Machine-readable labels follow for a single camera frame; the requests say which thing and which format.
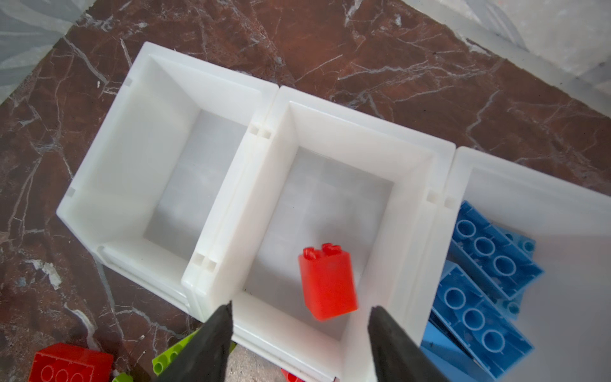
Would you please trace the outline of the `red brick near bins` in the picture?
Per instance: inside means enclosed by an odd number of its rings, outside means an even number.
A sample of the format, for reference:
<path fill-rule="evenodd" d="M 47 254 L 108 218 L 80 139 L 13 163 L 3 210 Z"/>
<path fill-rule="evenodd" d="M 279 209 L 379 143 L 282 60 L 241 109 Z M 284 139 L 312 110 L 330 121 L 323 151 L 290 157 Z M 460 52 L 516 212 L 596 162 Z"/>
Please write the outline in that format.
<path fill-rule="evenodd" d="M 300 379 L 296 375 L 282 369 L 282 374 L 284 375 L 287 382 L 304 382 L 304 380 Z"/>

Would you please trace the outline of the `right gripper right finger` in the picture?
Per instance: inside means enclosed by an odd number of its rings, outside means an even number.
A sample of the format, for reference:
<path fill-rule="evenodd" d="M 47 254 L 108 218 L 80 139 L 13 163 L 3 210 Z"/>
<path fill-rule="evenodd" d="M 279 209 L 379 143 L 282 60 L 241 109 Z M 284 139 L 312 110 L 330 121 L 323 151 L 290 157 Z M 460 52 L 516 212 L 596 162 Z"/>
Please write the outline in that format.
<path fill-rule="evenodd" d="M 372 307 L 368 333 L 378 381 L 448 381 L 384 307 Z"/>

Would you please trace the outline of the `green brick centre studs-down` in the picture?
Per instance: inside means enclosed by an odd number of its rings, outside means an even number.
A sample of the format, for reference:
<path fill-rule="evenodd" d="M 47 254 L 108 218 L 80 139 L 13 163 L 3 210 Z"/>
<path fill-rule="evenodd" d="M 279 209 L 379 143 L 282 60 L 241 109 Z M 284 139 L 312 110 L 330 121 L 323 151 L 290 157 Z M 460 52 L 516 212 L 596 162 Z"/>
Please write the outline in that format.
<path fill-rule="evenodd" d="M 121 374 L 117 375 L 111 382 L 134 382 L 134 379 L 132 376 L 126 374 L 125 372 L 122 372 Z"/>

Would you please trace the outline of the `blue brick bottom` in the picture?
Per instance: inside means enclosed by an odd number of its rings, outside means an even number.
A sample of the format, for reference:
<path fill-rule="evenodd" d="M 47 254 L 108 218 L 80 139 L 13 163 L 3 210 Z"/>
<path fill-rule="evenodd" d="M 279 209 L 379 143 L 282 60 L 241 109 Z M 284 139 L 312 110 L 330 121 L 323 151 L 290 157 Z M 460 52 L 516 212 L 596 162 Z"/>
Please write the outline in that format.
<path fill-rule="evenodd" d="M 494 380 L 504 377 L 534 350 L 454 262 L 447 260 L 444 264 L 431 313 L 443 331 Z"/>

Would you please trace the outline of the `red brick centre left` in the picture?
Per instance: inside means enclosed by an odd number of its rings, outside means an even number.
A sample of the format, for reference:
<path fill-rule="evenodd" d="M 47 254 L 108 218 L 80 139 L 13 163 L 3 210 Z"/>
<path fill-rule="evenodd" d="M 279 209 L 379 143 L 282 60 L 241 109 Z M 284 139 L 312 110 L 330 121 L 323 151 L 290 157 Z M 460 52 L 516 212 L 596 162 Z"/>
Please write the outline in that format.
<path fill-rule="evenodd" d="M 36 352 L 28 381 L 109 381 L 113 356 L 58 343 Z"/>

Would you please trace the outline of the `blue brick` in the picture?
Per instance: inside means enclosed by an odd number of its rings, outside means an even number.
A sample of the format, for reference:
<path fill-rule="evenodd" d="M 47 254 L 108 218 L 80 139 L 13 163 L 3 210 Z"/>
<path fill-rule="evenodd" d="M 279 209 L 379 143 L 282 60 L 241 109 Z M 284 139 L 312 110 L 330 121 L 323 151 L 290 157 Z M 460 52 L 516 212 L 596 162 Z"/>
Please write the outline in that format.
<path fill-rule="evenodd" d="M 496 228 L 503 233 L 509 240 L 511 240 L 520 250 L 522 250 L 529 258 L 533 257 L 534 251 L 536 250 L 536 241 L 532 238 L 521 235 L 517 232 L 507 230 L 500 226 Z"/>
<path fill-rule="evenodd" d="M 496 308 L 501 312 L 507 319 L 517 320 L 520 314 L 520 306 L 523 299 L 524 292 L 520 292 L 514 299 L 497 299 L 494 301 Z"/>
<path fill-rule="evenodd" d="M 450 381 L 493 381 L 472 358 L 428 322 L 420 349 Z"/>
<path fill-rule="evenodd" d="M 526 251 L 468 201 L 458 210 L 448 260 L 494 299 L 513 300 L 544 274 Z"/>
<path fill-rule="evenodd" d="M 454 262 L 447 260 L 444 264 L 431 313 L 443 331 L 494 380 L 504 377 L 534 350 Z"/>

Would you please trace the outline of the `white bin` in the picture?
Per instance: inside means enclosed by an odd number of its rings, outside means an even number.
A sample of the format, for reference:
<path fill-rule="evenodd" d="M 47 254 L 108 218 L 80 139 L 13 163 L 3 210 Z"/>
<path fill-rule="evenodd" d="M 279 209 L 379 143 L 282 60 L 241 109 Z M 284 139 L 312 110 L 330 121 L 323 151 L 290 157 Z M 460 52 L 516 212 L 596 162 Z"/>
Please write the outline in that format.
<path fill-rule="evenodd" d="M 103 265 L 199 320 L 199 267 L 278 86 L 147 42 L 57 214 Z"/>
<path fill-rule="evenodd" d="M 230 303 L 235 341 L 252 352 L 305 380 L 374 380 L 370 310 L 401 317 L 414 302 L 456 146 L 289 87 L 247 138 L 183 276 L 191 315 Z M 323 244 L 350 254 L 358 307 L 322 321 L 298 257 Z"/>
<path fill-rule="evenodd" d="M 545 173 L 466 147 L 412 154 L 395 174 L 434 206 L 401 325 L 421 342 L 463 201 L 496 224 L 536 241 L 543 276 L 517 320 L 534 352 L 509 381 L 610 379 L 610 199 Z"/>

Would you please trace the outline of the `middle white bin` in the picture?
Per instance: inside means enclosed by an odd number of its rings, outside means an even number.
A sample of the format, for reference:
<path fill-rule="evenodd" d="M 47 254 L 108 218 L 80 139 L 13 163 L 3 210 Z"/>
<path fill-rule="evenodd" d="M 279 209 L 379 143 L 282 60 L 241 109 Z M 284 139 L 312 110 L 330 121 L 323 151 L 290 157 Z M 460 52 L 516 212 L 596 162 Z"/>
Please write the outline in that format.
<path fill-rule="evenodd" d="M 235 341 L 252 352 L 305 380 L 374 380 L 370 310 L 401 317 L 414 302 L 456 146 L 289 87 L 247 138 L 183 276 L 191 315 L 230 303 Z M 358 307 L 322 321 L 298 257 L 323 244 L 350 254 Z"/>

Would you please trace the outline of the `right white bin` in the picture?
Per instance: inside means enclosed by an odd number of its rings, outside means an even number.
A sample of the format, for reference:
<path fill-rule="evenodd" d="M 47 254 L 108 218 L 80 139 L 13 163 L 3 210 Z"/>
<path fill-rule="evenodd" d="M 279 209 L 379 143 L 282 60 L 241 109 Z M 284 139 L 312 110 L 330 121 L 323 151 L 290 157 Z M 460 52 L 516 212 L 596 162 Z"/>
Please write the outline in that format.
<path fill-rule="evenodd" d="M 509 381 L 610 379 L 610 199 L 545 173 L 466 147 L 412 154 L 395 174 L 434 206 L 401 325 L 421 342 L 463 201 L 496 224 L 536 241 L 543 276 L 517 320 L 534 352 Z"/>

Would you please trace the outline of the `red tall brick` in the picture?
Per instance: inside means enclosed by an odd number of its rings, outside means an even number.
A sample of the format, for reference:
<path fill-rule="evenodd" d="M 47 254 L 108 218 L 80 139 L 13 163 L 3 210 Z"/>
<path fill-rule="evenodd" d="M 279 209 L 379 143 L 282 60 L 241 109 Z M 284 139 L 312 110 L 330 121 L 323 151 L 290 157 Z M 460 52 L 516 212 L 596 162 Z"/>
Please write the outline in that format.
<path fill-rule="evenodd" d="M 350 254 L 331 243 L 304 248 L 298 257 L 305 305 L 318 321 L 358 309 Z"/>

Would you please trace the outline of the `left white bin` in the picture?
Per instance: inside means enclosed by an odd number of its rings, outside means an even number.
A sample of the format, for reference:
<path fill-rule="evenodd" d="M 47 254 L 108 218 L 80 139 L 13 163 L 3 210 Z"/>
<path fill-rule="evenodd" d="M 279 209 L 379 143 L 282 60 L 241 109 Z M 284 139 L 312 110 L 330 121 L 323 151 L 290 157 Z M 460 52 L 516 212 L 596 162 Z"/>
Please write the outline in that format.
<path fill-rule="evenodd" d="M 199 320 L 199 267 L 278 86 L 147 42 L 57 214 L 103 265 Z"/>

